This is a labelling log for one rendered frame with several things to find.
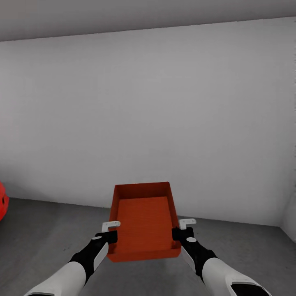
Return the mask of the storage box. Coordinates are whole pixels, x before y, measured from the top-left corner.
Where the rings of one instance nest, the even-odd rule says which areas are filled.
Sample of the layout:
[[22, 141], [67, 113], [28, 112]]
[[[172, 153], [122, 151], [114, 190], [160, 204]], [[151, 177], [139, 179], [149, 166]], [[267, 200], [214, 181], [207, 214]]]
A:
[[110, 222], [119, 221], [117, 243], [109, 244], [113, 263], [175, 258], [181, 243], [172, 239], [179, 228], [169, 182], [115, 185]]

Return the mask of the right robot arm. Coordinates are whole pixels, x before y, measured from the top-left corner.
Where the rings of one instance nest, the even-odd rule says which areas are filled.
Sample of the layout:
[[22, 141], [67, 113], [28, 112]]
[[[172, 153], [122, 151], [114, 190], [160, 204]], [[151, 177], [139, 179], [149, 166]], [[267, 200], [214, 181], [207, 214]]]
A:
[[252, 278], [236, 271], [207, 250], [193, 236], [195, 219], [179, 220], [179, 228], [172, 228], [172, 239], [180, 241], [181, 252], [197, 276], [201, 277], [212, 296], [271, 296]]

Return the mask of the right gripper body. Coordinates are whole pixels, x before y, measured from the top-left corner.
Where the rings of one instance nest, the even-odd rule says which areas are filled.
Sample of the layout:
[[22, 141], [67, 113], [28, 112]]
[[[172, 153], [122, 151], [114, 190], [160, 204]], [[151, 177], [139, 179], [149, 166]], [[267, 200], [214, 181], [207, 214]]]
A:
[[185, 230], [181, 230], [180, 228], [172, 228], [172, 239], [174, 241], [180, 241], [181, 236], [183, 234], [190, 234], [194, 235], [193, 228], [192, 227], [186, 227]]

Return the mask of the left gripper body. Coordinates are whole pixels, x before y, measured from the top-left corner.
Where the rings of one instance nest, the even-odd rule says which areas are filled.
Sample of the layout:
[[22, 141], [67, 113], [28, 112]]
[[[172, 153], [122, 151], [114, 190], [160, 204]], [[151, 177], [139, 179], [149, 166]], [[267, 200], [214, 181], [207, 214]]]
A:
[[115, 231], [112, 231], [112, 232], [106, 232], [106, 233], [101, 233], [101, 234], [96, 234], [95, 236], [107, 236], [109, 238], [109, 244], [112, 244], [112, 243], [117, 243], [118, 241], [118, 234], [117, 234], [117, 230]]

